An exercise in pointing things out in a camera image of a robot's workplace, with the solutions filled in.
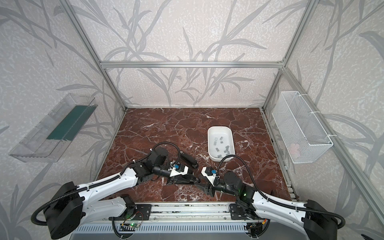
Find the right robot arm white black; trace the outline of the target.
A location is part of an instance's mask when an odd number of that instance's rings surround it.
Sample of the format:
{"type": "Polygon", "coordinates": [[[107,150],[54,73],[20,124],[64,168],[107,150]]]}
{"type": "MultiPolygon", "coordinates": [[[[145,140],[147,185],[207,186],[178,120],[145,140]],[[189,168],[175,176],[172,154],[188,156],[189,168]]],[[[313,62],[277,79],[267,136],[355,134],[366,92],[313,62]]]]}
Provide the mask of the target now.
{"type": "Polygon", "coordinates": [[[249,219],[267,219],[307,235],[309,240],[336,240],[338,221],[335,213],[326,211],[319,203],[290,202],[268,195],[249,186],[232,171],[223,178],[211,167],[201,171],[207,181],[199,188],[213,197],[216,192],[236,197],[235,204],[249,219]]]}

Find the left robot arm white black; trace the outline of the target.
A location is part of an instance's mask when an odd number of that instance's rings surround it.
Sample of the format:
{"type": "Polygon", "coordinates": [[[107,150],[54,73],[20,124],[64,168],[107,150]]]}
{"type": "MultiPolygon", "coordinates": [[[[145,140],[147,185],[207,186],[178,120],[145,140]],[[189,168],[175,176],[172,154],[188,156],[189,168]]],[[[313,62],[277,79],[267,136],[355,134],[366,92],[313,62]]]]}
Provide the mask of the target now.
{"type": "Polygon", "coordinates": [[[87,184],[76,186],[68,182],[54,197],[36,210],[31,221],[48,226],[51,239],[57,240],[72,233],[78,226],[102,218],[119,218],[134,213],[135,204],[129,197],[106,197],[124,189],[136,187],[159,176],[173,180],[184,176],[189,168],[175,161],[166,165],[168,151],[152,150],[144,159],[128,164],[121,172],[87,184]]]}

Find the black stapler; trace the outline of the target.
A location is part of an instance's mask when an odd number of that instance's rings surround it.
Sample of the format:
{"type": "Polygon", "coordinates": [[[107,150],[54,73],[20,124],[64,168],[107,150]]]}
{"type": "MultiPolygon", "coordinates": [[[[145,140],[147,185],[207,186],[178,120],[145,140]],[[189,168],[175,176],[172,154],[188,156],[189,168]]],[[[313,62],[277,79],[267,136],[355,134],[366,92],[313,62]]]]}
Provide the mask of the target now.
{"type": "Polygon", "coordinates": [[[181,158],[189,164],[193,169],[197,169],[199,167],[198,161],[195,157],[188,155],[185,152],[181,152],[181,158]]]}
{"type": "Polygon", "coordinates": [[[201,180],[192,175],[177,175],[170,177],[167,180],[166,185],[195,185],[199,184],[201,180]]]}

